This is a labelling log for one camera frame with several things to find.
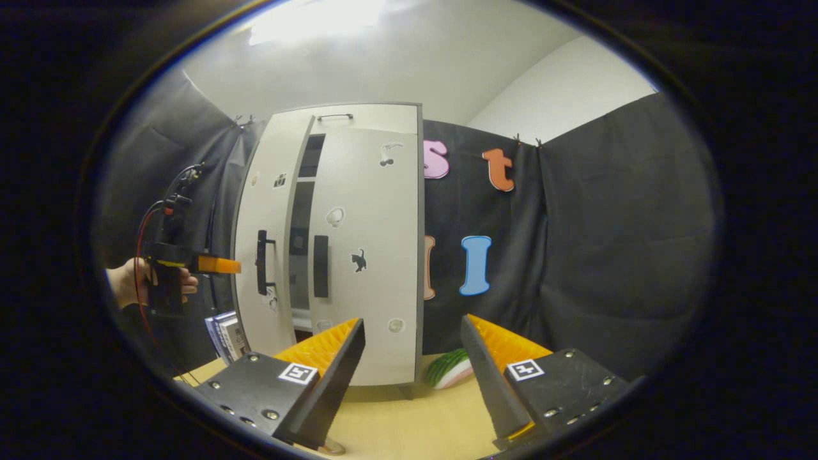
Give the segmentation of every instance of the white cabinet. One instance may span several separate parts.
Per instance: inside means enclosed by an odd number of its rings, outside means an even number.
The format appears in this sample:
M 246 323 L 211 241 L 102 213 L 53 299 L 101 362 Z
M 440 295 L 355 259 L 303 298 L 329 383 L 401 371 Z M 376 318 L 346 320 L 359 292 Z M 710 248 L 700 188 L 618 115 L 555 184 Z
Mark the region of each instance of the white cabinet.
M 351 385 L 416 379 L 421 120 L 413 104 L 312 107 L 270 119 L 247 171 L 234 240 L 244 268 L 236 299 L 253 350 L 272 355 L 294 344 L 294 320 L 303 327 L 308 318 L 320 332 L 360 317 L 366 348 Z

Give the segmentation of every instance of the cabinet door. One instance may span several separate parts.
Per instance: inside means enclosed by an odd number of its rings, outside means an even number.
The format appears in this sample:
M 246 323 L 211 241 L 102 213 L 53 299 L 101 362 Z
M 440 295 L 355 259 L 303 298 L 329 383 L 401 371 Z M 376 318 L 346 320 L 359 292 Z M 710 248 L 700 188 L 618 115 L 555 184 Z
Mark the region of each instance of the cabinet door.
M 418 136 L 324 132 L 309 225 L 315 332 L 361 317 L 366 348 L 350 384 L 414 381 L 423 239 Z
M 250 348 L 271 356 L 295 343 L 290 310 L 290 220 L 294 185 L 313 121 L 309 113 L 298 111 L 270 119 L 250 161 L 237 210 L 233 248 L 241 273 L 236 275 L 236 309 Z M 259 230 L 275 244 L 259 244 Z M 260 267 L 256 264 L 259 253 L 264 255 L 258 258 Z M 260 268 L 265 278 L 262 283 L 276 283 L 265 295 L 258 291 Z

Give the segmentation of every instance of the orange letter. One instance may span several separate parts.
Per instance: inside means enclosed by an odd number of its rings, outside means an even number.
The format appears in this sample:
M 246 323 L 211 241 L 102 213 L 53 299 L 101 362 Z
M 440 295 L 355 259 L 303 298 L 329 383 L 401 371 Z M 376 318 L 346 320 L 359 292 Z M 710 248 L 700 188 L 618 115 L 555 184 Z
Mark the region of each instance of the orange letter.
M 488 180 L 494 188 L 511 192 L 514 181 L 506 178 L 506 168 L 511 167 L 511 158 L 506 158 L 502 150 L 495 148 L 483 152 L 483 159 L 488 161 Z
M 429 257 L 434 247 L 434 238 L 426 235 L 424 240 L 426 243 L 426 283 L 423 285 L 423 300 L 429 300 L 434 297 L 434 289 L 432 289 L 432 283 L 429 280 Z

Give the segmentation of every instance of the ceiling light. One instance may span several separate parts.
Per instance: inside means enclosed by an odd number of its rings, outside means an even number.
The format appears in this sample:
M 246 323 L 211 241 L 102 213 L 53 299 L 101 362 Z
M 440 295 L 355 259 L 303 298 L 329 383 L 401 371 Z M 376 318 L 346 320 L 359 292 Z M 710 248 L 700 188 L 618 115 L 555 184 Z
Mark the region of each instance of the ceiling light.
M 354 32 L 375 25 L 383 5 L 384 0 L 291 0 L 254 20 L 249 44 Z

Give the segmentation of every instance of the book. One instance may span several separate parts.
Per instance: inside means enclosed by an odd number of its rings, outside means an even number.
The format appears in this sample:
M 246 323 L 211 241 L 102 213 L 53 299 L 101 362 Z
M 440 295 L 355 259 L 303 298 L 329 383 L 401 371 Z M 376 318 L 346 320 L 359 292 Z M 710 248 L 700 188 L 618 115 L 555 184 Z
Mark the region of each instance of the book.
M 225 364 L 230 365 L 229 353 L 224 340 L 222 340 L 216 322 L 213 318 L 205 318 L 204 324 L 207 327 L 207 332 L 210 334 L 210 340 L 213 342 L 213 347 L 216 349 L 216 354 L 221 358 Z
M 219 357 L 222 358 L 222 360 L 224 360 L 224 363 L 227 364 L 228 366 L 233 362 L 233 357 L 231 356 L 230 351 L 227 348 L 227 340 L 225 336 L 222 334 L 222 330 L 219 327 L 219 323 L 229 321 L 230 319 L 235 317 L 236 312 L 229 311 L 204 319 L 204 323 L 207 325 L 208 332 L 210 333 L 210 340 L 213 341 L 213 346 L 216 348 L 216 352 L 218 353 Z
M 222 337 L 227 342 L 227 350 L 232 361 L 236 361 L 247 353 L 244 333 L 239 324 L 239 318 L 230 318 L 218 324 Z

